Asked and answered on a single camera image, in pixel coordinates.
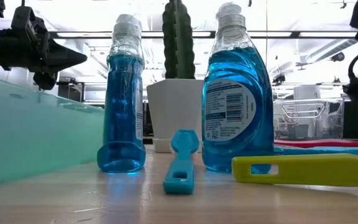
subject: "cable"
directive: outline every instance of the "cable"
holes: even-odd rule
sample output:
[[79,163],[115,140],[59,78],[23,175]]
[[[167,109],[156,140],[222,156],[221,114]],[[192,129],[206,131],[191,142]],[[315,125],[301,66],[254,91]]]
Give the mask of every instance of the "cable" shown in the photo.
[[346,6],[347,6],[347,3],[345,2],[345,0],[343,0],[343,5],[341,6],[341,9],[344,9],[344,8],[346,8]]
[[356,56],[353,60],[352,60],[352,62],[350,63],[350,65],[349,65],[349,69],[348,69],[348,76],[349,76],[349,79],[350,79],[350,81],[352,81],[352,80],[356,80],[357,79],[357,77],[354,75],[354,72],[353,72],[353,67],[354,67],[354,65],[356,64],[356,62],[358,61],[358,56]]

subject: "cactus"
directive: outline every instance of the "cactus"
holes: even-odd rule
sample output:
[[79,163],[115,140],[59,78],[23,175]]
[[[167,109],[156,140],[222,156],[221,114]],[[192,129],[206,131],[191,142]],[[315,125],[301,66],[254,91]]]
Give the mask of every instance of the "cactus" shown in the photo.
[[169,0],[162,19],[165,78],[194,79],[193,30],[186,6],[181,0]]

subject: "barcode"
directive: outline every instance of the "barcode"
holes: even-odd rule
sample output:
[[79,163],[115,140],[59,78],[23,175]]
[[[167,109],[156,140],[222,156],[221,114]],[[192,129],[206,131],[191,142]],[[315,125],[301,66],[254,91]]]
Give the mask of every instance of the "barcode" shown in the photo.
[[242,93],[233,93],[226,95],[226,121],[242,121],[244,110],[244,97]]

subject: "hole in handle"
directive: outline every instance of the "hole in handle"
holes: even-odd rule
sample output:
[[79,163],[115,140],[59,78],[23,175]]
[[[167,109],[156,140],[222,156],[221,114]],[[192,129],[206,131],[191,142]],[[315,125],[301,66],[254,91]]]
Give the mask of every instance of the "hole in handle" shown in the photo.
[[187,173],[186,172],[176,171],[176,172],[173,173],[173,178],[187,179]]
[[252,164],[251,174],[265,174],[265,175],[277,175],[277,164]]

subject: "yellow plastic handle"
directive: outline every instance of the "yellow plastic handle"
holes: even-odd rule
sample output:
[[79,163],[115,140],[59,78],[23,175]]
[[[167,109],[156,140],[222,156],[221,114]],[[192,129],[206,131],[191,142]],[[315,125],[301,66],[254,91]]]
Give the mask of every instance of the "yellow plastic handle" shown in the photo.
[[[255,164],[275,164],[277,174],[252,174]],[[317,154],[300,156],[249,156],[232,160],[232,174],[238,182],[259,184],[304,184],[358,186],[358,156]]]

